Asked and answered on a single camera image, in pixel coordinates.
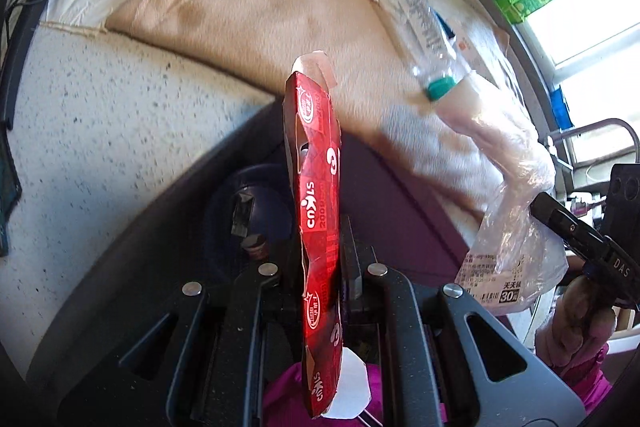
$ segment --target printed logo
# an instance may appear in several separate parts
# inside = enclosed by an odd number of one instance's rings
[[[306,182],[306,196],[300,201],[306,208],[306,225],[312,229],[316,225],[316,188],[314,182]]]
[[[505,302],[517,302],[518,296],[520,295],[520,290],[503,290],[500,292],[500,300],[498,303],[502,304]]]
[[[320,322],[320,299],[318,293],[306,293],[306,323],[312,330],[318,327]]]
[[[331,332],[331,338],[329,339],[334,347],[338,347],[338,343],[340,343],[340,322],[336,322],[334,326],[334,331]]]
[[[314,119],[314,99],[311,93],[306,92],[303,87],[298,86],[298,113],[305,123],[311,123]]]
[[[616,257],[616,260],[613,262],[613,268],[622,273],[622,277],[624,277],[625,279],[629,277],[629,267],[625,266],[625,264],[620,261],[620,257]]]
[[[311,394],[316,395],[318,402],[322,401],[322,379],[320,378],[320,372],[314,375],[314,388],[311,390]]]
[[[329,164],[329,170],[332,176],[335,176],[335,173],[338,171],[338,158],[335,155],[333,147],[329,147],[329,149],[326,150],[326,162]]]

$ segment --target window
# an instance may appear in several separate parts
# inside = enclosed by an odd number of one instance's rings
[[[548,88],[562,86],[574,125],[615,116],[640,131],[638,0],[552,0],[516,30]],[[631,145],[612,127],[572,139],[570,152],[579,166]]]

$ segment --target pink cloth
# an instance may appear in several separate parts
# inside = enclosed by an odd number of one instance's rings
[[[382,381],[380,368],[367,364],[367,376],[371,389],[371,402],[367,405],[375,418],[382,422]],[[277,380],[271,382],[262,399],[265,427],[362,427],[360,420],[333,420],[317,418],[312,420],[302,400],[302,364],[295,363]]]
[[[563,377],[575,394],[582,400],[587,414],[590,414],[611,390],[611,384],[602,374],[600,366],[609,350],[605,346],[595,359],[572,367]],[[382,380],[380,368],[367,364],[367,375],[371,389],[371,402],[367,405],[375,418],[382,422]],[[289,367],[277,380],[271,382],[264,392],[263,420],[265,427],[362,427],[353,420],[333,420],[318,418],[312,420],[302,401],[302,365],[300,362]],[[443,421],[447,421],[444,404],[440,404]]]
[[[609,346],[605,344],[594,359],[572,367],[562,378],[580,397],[587,414],[590,414],[611,390],[611,384],[600,369],[608,350]]]

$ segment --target purple surface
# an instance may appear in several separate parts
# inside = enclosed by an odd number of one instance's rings
[[[611,384],[600,370],[608,351],[609,344],[605,344],[594,359],[587,360],[577,367],[572,367],[562,378],[564,383],[580,397],[587,414],[591,414],[591,411],[598,406],[611,390]]]
[[[432,189],[348,134],[340,149],[340,206],[381,263],[427,286],[455,279],[468,248]]]
[[[367,364],[367,376],[371,389],[371,401],[367,405],[367,411],[382,422],[382,384],[379,367]],[[302,364],[298,362],[270,383],[264,391],[262,411],[265,427],[362,427],[358,419],[333,420],[320,417],[312,420],[305,409],[302,392]]]

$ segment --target metal screw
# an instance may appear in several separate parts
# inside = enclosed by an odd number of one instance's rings
[[[200,295],[200,292],[202,292],[202,284],[197,281],[188,282],[182,287],[182,293],[184,293],[188,297]]]
[[[442,293],[444,293],[444,295],[446,295],[447,297],[452,297],[454,299],[457,299],[462,295],[463,290],[460,286],[458,286],[454,282],[450,282],[443,286]]]
[[[270,277],[278,273],[278,265],[273,263],[262,263],[258,266],[258,273],[265,277]]]
[[[386,272],[388,272],[388,268],[386,267],[385,264],[382,263],[371,263],[369,266],[367,266],[367,271],[371,274],[371,275],[375,275],[377,277],[382,277],[383,275],[386,275]]]

